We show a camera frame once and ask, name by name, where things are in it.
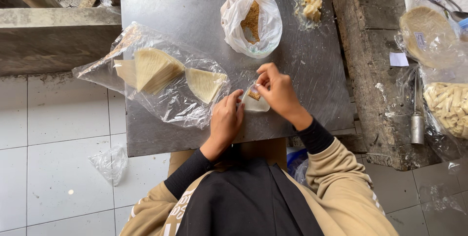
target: concrete ledge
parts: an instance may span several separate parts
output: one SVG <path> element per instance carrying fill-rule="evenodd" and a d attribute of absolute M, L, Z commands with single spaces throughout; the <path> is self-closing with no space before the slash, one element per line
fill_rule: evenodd
<path fill-rule="evenodd" d="M 120 7 L 0 9 L 0 76 L 69 71 L 109 53 Z"/>

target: tan sweatshirt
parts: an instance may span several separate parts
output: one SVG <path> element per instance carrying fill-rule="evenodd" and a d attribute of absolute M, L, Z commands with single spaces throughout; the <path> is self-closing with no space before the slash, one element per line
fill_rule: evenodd
<path fill-rule="evenodd" d="M 304 195 L 325 236 L 396 236 L 398 233 L 386 219 L 364 169 L 335 138 L 324 151 L 309 154 L 306 179 L 310 189 L 285 174 Z M 120 236 L 174 236 L 192 193 L 209 173 L 196 179 L 179 201 L 164 182 L 155 186 L 133 206 Z"/>

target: thigh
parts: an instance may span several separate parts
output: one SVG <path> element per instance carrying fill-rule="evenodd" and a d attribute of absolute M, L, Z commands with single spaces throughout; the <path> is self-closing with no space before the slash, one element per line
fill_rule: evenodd
<path fill-rule="evenodd" d="M 196 149 L 189 149 L 184 151 L 171 152 L 169 158 L 169 171 L 167 177 L 172 175 L 189 157 L 195 152 Z"/>
<path fill-rule="evenodd" d="M 246 160 L 264 157 L 268 165 L 277 163 L 281 169 L 287 171 L 286 142 L 287 137 L 241 143 L 240 153 Z"/>

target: black sleeve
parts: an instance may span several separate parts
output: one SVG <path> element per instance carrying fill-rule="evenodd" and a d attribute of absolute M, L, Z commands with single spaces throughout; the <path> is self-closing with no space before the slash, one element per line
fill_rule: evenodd
<path fill-rule="evenodd" d="M 322 152 L 335 140 L 334 136 L 332 136 L 315 118 L 308 128 L 297 131 L 296 134 L 301 138 L 309 154 Z"/>
<path fill-rule="evenodd" d="M 214 163 L 210 162 L 200 149 L 197 149 L 169 178 L 164 180 L 164 184 L 176 199 L 180 199 L 195 179 L 213 167 Z"/>

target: stainless steel table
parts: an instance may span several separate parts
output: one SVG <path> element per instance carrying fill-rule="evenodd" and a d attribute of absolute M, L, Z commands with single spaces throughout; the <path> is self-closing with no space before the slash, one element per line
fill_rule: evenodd
<path fill-rule="evenodd" d="M 293 0 L 276 0 L 283 21 L 283 35 L 267 58 L 254 59 L 236 53 L 225 41 L 220 24 L 226 0 L 121 0 L 122 27 L 137 21 L 170 34 L 209 54 L 227 72 L 233 90 L 246 89 L 257 77 L 255 71 L 273 61 L 293 79 L 303 106 L 328 130 L 351 128 L 352 110 L 331 0 L 323 0 L 321 25 L 301 31 L 294 15 Z M 183 128 L 151 115 L 136 101 L 126 99 L 128 155 L 150 155 L 194 149 L 210 134 Z M 235 143 L 293 135 L 291 125 L 270 109 L 266 113 L 246 112 L 244 126 Z"/>

